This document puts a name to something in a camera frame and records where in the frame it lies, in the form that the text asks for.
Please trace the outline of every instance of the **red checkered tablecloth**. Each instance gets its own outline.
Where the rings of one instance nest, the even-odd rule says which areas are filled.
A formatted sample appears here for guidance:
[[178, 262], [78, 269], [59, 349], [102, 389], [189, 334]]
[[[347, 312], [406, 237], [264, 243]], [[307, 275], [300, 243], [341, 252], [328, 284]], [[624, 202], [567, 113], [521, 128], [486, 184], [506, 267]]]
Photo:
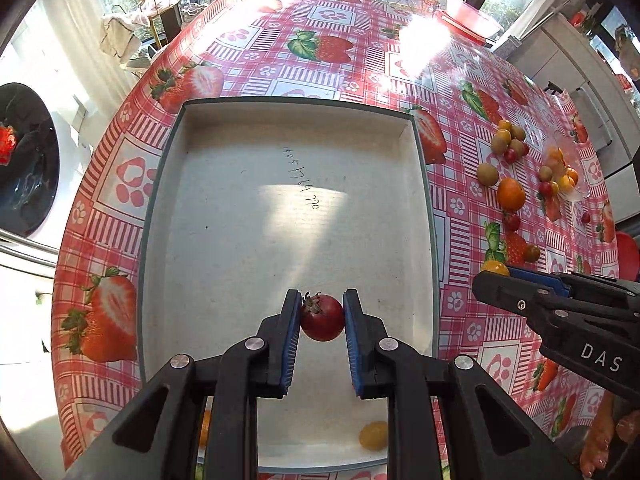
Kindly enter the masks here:
[[[292, 40], [300, 40], [297, 47]], [[191, 77], [188, 90], [181, 86], [194, 65], [201, 73], [204, 66], [216, 67], [220, 72], [212, 73], [222, 76], [222, 88], [207, 76]], [[175, 85], [166, 85], [170, 80]], [[158, 85], [171, 91], [159, 97]], [[492, 155], [495, 124], [463, 98], [469, 85], [495, 100], [502, 117], [524, 127], [528, 156], [510, 166]], [[533, 373], [544, 360], [540, 338], [522, 317], [480, 303], [470, 290], [489, 248], [485, 224], [502, 217], [495, 189], [476, 181], [482, 161], [494, 164], [502, 176], [514, 176], [527, 191], [518, 232], [542, 250], [535, 268], [570, 271], [580, 262], [594, 274], [617, 276], [604, 178], [568, 96], [551, 98], [486, 49], [450, 37], [433, 20], [380, 2], [216, 0], [172, 41], [123, 102], [95, 150], [66, 225], [51, 331], [67, 464], [139, 389], [140, 372], [132, 360], [95, 362], [87, 352], [73, 353], [68, 343], [78, 327], [65, 320], [70, 310], [86, 309], [88, 289], [95, 285], [92, 275], [105, 276], [116, 267], [136, 285], [146, 206], [175, 119], [172, 107], [185, 98], [216, 94], [315, 97], [426, 111], [446, 143], [436, 146], [431, 154], [436, 164], [427, 166], [438, 245], [439, 357], [474, 357], [548, 434], [564, 398], [575, 396], [568, 427], [590, 422], [602, 390], [560, 368], [544, 391], [534, 391]], [[573, 205], [563, 202], [561, 219], [552, 222], [535, 191], [543, 143], [556, 131], [575, 136], [590, 197]], [[591, 214], [590, 224], [580, 222], [583, 211]], [[384, 468], [306, 476], [383, 480]]]

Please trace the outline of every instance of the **red cherry tomato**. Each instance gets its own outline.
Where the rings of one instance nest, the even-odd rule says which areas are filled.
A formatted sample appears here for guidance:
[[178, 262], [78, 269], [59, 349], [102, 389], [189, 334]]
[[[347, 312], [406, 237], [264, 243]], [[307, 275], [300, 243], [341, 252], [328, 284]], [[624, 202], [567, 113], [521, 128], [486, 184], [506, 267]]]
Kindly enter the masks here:
[[520, 228], [520, 217], [516, 213], [505, 213], [502, 217], [505, 231], [516, 232]]
[[507, 148], [507, 151], [504, 152], [504, 160], [507, 161], [507, 164], [513, 164], [518, 160], [518, 152], [513, 148]]
[[540, 195], [547, 198], [551, 197], [554, 193], [554, 188], [549, 182], [540, 182], [540, 187], [538, 188], [538, 190], [540, 192]]
[[344, 328], [344, 309], [331, 296], [319, 292], [315, 296], [306, 293], [302, 302], [300, 328], [311, 339], [331, 341]]

